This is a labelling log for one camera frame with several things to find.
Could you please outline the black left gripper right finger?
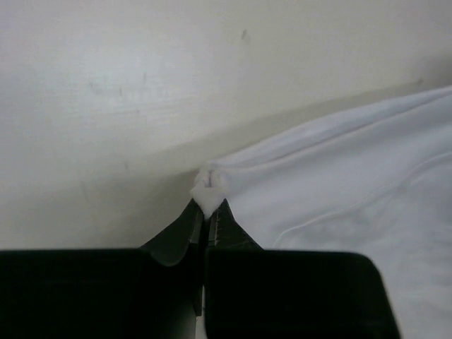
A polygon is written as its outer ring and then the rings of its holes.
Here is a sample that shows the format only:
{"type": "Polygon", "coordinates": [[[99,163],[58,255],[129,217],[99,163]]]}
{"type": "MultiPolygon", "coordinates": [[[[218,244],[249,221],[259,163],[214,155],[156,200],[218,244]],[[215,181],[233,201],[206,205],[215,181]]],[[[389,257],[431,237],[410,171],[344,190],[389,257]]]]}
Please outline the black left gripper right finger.
{"type": "Polygon", "coordinates": [[[209,338],[399,338],[383,279],[366,256],[270,250],[227,201],[210,219],[204,326],[209,338]]]}

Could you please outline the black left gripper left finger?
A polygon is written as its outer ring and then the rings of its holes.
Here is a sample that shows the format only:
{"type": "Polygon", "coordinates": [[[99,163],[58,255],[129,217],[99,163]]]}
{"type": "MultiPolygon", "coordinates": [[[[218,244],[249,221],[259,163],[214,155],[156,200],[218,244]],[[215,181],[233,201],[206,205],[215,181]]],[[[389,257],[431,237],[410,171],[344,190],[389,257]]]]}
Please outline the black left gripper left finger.
{"type": "Polygon", "coordinates": [[[2,338],[194,338],[203,215],[142,246],[1,252],[2,338]]]}

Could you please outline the white skirt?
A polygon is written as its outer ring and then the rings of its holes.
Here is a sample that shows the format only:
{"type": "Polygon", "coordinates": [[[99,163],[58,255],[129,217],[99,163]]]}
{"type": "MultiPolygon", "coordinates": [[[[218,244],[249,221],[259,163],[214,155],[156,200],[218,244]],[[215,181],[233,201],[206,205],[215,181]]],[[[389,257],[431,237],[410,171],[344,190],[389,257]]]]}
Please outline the white skirt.
{"type": "Polygon", "coordinates": [[[380,269],[404,338],[451,337],[451,89],[329,114],[208,162],[191,197],[227,201],[266,249],[348,250],[380,269]]]}

